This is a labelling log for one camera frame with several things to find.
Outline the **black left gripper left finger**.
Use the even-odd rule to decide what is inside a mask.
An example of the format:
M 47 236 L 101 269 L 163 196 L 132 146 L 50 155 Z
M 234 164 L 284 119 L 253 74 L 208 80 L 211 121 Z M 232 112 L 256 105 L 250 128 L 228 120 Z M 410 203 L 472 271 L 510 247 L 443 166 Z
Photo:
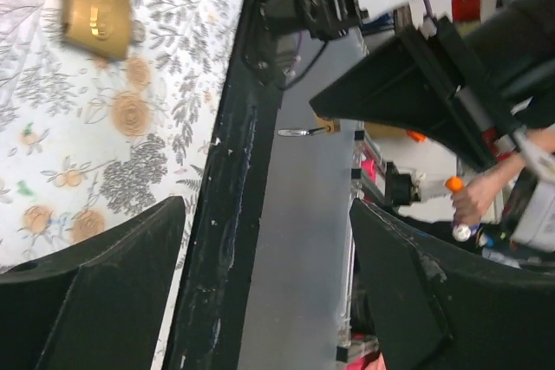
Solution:
M 3 369 L 148 369 L 186 220 L 170 197 L 1 275 Z

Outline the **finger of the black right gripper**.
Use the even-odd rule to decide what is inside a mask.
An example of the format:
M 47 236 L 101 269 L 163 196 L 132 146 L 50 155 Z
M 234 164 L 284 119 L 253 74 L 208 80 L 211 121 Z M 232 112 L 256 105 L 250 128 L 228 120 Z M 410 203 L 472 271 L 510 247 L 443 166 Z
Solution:
M 497 137 L 520 129 L 482 62 L 452 22 L 434 35 L 407 26 L 310 100 L 327 119 L 372 122 L 422 133 L 476 171 L 495 162 Z

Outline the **large brass padlock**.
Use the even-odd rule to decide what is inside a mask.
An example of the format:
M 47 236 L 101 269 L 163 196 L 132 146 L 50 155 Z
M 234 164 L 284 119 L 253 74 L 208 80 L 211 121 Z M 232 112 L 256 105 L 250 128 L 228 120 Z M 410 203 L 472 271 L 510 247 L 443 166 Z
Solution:
M 53 42 L 112 62 L 125 61 L 145 37 L 131 0 L 45 0 L 39 23 Z

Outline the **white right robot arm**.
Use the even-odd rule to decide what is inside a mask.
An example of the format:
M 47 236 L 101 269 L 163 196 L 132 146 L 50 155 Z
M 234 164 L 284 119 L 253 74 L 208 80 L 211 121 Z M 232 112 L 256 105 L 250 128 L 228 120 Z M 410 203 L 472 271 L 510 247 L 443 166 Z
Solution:
M 305 30 L 329 42 L 413 0 L 262 0 L 273 37 Z M 554 0 L 514 0 L 463 36 L 445 16 L 408 25 L 310 100 L 327 119 L 403 127 L 440 142 L 475 170 L 518 151 L 542 179 L 554 156 L 531 139 L 538 118 L 512 107 L 554 89 Z

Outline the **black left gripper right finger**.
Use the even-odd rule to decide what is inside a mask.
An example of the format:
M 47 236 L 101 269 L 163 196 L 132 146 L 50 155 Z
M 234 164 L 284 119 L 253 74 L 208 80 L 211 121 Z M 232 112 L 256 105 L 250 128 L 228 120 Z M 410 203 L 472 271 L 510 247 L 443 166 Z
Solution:
M 552 276 L 464 251 L 361 199 L 350 221 L 387 368 L 553 368 Z

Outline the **person's hand in background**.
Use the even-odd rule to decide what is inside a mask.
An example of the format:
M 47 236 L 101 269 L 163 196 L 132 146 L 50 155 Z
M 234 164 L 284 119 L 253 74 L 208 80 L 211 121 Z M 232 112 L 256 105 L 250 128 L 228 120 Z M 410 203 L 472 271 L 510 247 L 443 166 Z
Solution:
M 480 220 L 487 213 L 495 197 L 521 172 L 525 164 L 523 158 L 518 153 L 514 153 L 467 184 Z

